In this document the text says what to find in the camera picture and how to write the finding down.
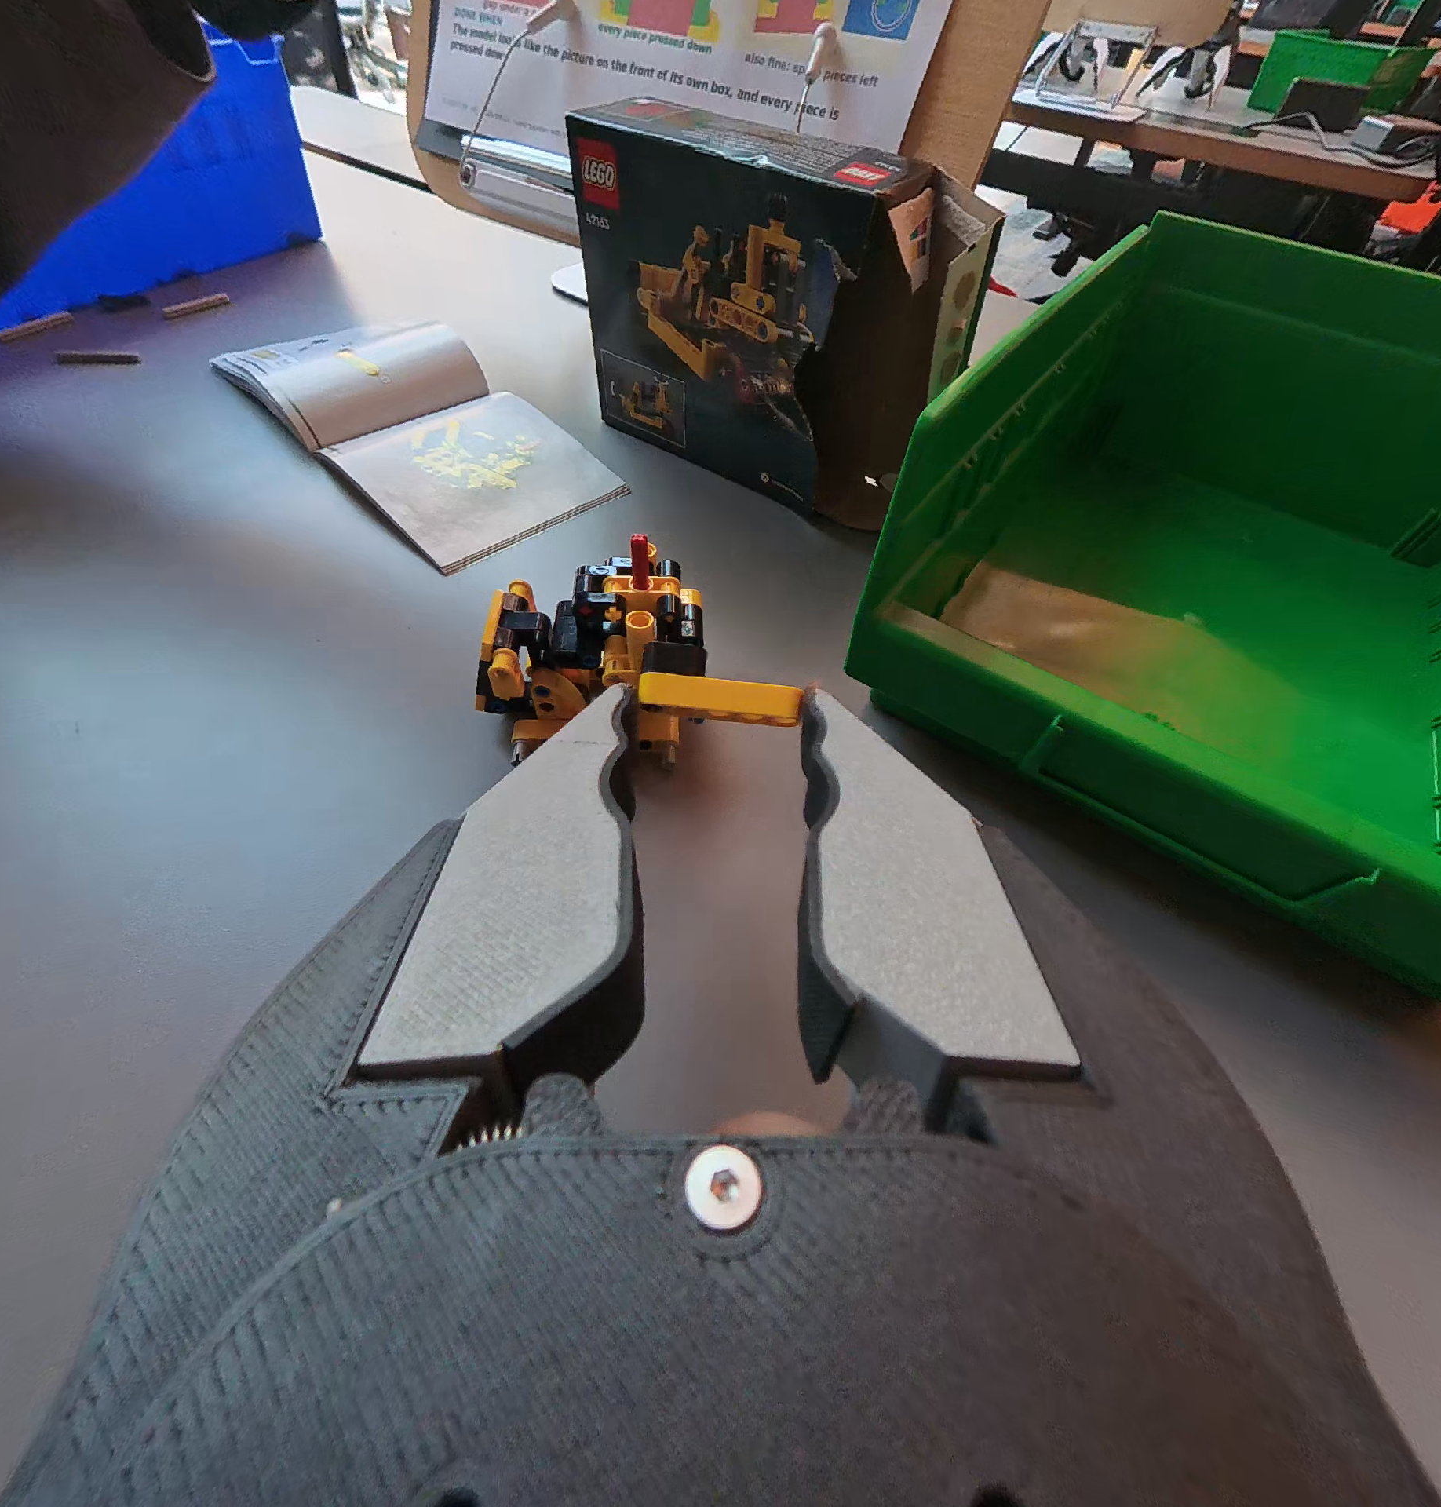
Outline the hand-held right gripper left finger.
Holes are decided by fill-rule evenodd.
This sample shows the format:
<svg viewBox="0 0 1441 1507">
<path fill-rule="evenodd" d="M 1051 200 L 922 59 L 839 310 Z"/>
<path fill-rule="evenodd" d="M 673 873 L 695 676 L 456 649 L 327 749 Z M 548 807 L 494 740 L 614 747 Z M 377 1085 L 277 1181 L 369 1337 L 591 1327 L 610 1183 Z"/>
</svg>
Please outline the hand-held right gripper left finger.
<svg viewBox="0 0 1441 1507">
<path fill-rule="evenodd" d="M 629 697 L 604 690 L 465 809 L 359 1046 L 361 1077 L 592 1085 L 633 1044 L 641 905 L 616 790 Z"/>
</svg>

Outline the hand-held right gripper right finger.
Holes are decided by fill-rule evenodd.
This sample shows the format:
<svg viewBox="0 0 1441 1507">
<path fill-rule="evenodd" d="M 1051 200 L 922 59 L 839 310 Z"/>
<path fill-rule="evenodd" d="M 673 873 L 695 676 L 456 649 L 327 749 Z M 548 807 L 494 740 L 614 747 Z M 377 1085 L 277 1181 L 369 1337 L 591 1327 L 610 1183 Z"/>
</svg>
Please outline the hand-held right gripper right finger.
<svg viewBox="0 0 1441 1507">
<path fill-rule="evenodd" d="M 968 809 L 828 691 L 801 699 L 799 1033 L 816 1083 L 1068 1081 L 1080 1056 Z"/>
</svg>

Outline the yellow black lego model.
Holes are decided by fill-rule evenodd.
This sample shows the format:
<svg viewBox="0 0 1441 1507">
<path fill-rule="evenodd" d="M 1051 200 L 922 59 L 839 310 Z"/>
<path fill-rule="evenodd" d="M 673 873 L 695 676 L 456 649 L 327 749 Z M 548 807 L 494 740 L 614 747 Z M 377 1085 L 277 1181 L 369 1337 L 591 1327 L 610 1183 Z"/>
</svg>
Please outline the yellow black lego model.
<svg viewBox="0 0 1441 1507">
<path fill-rule="evenodd" d="M 702 676 L 702 599 L 643 533 L 625 555 L 581 564 L 571 593 L 540 612 L 523 580 L 487 609 L 473 705 L 508 724 L 519 765 L 606 688 L 643 672 Z"/>
</svg>

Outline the yellow lego beam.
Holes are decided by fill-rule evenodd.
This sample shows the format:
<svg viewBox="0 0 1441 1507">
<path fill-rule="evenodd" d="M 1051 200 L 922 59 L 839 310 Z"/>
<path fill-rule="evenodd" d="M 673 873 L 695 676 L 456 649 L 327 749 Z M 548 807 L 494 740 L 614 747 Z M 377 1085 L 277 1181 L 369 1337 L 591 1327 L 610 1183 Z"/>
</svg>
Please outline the yellow lego beam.
<svg viewBox="0 0 1441 1507">
<path fill-rule="evenodd" d="M 804 691 L 793 686 L 681 672 L 643 672 L 635 688 L 644 713 L 768 728 L 797 726 L 804 697 Z"/>
</svg>

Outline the person's left forearm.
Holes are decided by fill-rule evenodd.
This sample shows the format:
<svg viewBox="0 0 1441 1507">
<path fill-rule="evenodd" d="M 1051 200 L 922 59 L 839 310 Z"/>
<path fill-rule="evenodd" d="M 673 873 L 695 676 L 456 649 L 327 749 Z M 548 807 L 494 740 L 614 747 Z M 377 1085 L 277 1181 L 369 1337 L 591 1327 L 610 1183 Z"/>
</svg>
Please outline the person's left forearm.
<svg viewBox="0 0 1441 1507">
<path fill-rule="evenodd" d="M 0 296 L 213 77 L 190 3 L 0 3 Z"/>
</svg>

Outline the lego instruction booklet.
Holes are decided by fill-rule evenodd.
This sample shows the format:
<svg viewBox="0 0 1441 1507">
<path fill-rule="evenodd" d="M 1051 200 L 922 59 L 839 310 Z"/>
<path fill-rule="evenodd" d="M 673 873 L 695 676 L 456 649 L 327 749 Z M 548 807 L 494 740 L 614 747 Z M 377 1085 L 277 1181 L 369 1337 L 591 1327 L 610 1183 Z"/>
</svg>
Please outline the lego instruction booklet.
<svg viewBox="0 0 1441 1507">
<path fill-rule="evenodd" d="M 438 321 L 338 329 L 213 356 L 440 572 L 629 487 L 537 406 L 492 391 Z"/>
</svg>

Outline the dark lego set box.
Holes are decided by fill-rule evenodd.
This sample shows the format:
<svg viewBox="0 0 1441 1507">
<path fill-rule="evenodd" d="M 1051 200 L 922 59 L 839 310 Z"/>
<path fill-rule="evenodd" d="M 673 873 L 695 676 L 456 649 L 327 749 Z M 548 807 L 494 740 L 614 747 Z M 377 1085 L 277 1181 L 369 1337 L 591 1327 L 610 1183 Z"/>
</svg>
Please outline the dark lego set box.
<svg viewBox="0 0 1441 1507">
<path fill-rule="evenodd" d="M 876 533 L 1001 212 L 926 160 L 635 96 L 564 117 L 604 424 Z"/>
</svg>

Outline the metal clipboard clip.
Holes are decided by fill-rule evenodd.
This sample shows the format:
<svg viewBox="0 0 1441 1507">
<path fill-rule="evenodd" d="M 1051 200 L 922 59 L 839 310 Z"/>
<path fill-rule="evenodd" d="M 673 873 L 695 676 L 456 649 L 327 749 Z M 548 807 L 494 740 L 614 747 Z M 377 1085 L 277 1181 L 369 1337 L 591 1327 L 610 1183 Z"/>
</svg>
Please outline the metal clipboard clip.
<svg viewBox="0 0 1441 1507">
<path fill-rule="evenodd" d="M 506 204 L 521 215 L 577 217 L 571 160 L 564 152 L 465 131 L 458 177 L 467 196 Z"/>
</svg>

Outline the blue plastic bin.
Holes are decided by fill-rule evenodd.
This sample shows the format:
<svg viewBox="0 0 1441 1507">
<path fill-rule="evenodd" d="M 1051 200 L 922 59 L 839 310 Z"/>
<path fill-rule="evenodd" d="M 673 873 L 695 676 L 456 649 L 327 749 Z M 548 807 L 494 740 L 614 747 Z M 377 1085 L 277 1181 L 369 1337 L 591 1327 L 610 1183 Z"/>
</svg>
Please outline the blue plastic bin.
<svg viewBox="0 0 1441 1507">
<path fill-rule="evenodd" d="M 203 25 L 215 82 L 149 161 L 0 294 L 0 329 L 321 237 L 277 38 Z"/>
</svg>

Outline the wooden table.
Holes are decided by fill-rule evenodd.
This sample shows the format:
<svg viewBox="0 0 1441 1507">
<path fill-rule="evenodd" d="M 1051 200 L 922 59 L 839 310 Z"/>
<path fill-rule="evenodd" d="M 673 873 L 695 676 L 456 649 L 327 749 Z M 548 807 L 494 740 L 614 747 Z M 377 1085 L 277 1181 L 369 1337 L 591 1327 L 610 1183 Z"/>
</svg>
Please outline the wooden table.
<svg viewBox="0 0 1441 1507">
<path fill-rule="evenodd" d="M 1030 90 L 1012 94 L 1005 123 L 1103 140 L 1132 154 L 1159 160 L 1195 160 L 1273 181 L 1294 181 L 1313 190 L 1411 202 L 1432 181 L 1429 160 L 1396 161 L 1350 152 L 1342 138 L 1321 144 L 1311 133 L 1269 127 L 1249 135 L 1244 127 L 1263 119 L 1246 104 L 1246 92 L 1224 86 L 1213 104 L 1178 100 L 1174 109 L 1149 106 L 1140 111 L 1084 111 L 1068 102 L 1039 102 Z"/>
</svg>

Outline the printed instruction sheet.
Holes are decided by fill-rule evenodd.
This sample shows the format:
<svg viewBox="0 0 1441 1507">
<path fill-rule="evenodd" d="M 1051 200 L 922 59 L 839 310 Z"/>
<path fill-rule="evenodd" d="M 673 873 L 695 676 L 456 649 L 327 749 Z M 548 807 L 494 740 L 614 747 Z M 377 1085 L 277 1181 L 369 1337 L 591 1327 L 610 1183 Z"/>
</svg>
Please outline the printed instruction sheet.
<svg viewBox="0 0 1441 1507">
<path fill-rule="evenodd" d="M 897 148 L 947 2 L 446 2 L 431 5 L 415 144 L 564 152 L 569 111 L 652 98 Z"/>
</svg>

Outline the brown clipboard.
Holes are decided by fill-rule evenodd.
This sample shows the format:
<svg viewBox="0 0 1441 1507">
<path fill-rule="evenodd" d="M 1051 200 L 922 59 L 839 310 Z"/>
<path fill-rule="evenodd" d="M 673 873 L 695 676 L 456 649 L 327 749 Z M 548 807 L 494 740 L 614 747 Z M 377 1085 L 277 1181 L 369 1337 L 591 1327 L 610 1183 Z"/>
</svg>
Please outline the brown clipboard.
<svg viewBox="0 0 1441 1507">
<path fill-rule="evenodd" d="M 1034 44 L 1047 3 L 947 2 L 951 11 L 935 42 L 924 82 L 897 148 L 947 169 L 962 185 L 974 185 L 987 158 L 1011 92 Z M 577 242 L 575 217 L 521 215 L 506 204 L 471 198 L 460 187 L 458 160 L 415 144 L 427 71 L 427 34 L 433 3 L 409 5 L 408 106 L 411 152 L 431 190 L 458 210 L 566 244 Z"/>
</svg>

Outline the gripper on clear stand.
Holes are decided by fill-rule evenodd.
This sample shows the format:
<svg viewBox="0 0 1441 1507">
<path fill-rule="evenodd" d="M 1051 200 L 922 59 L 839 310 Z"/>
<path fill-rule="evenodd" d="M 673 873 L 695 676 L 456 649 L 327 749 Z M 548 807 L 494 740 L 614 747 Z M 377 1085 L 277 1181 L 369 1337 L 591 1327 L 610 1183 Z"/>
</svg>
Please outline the gripper on clear stand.
<svg viewBox="0 0 1441 1507">
<path fill-rule="evenodd" d="M 1224 27 L 1211 38 L 1194 48 L 1168 46 L 1149 65 L 1132 100 L 1142 100 L 1149 90 L 1157 90 L 1170 77 L 1184 79 L 1182 94 L 1188 100 L 1207 98 L 1226 82 L 1232 54 L 1238 42 L 1238 29 Z"/>
<path fill-rule="evenodd" d="M 1030 63 L 1030 88 L 1051 102 L 1111 109 L 1124 100 L 1157 27 L 1080 19 L 1041 40 Z"/>
</svg>

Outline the black box device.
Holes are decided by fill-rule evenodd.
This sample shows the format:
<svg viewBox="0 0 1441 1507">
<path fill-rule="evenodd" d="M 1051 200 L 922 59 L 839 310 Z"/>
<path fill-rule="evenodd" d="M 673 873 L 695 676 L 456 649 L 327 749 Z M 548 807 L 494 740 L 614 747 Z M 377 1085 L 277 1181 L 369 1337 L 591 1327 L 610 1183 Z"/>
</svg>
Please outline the black box device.
<svg viewBox="0 0 1441 1507">
<path fill-rule="evenodd" d="M 1342 135 L 1352 131 L 1365 111 L 1369 84 L 1344 81 L 1294 79 L 1271 115 L 1271 123 Z"/>
</svg>

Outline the small green plastic bin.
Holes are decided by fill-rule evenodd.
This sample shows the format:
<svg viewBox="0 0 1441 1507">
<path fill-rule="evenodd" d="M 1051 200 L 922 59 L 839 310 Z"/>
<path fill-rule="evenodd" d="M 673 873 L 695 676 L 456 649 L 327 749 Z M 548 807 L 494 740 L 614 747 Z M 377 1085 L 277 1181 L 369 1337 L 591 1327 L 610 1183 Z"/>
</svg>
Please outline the small green plastic bin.
<svg viewBox="0 0 1441 1507">
<path fill-rule="evenodd" d="M 1432 46 L 1380 46 L 1321 29 L 1276 29 L 1247 108 L 1276 113 L 1296 81 L 1317 81 L 1365 88 L 1367 111 L 1398 111 L 1434 56 Z"/>
</svg>

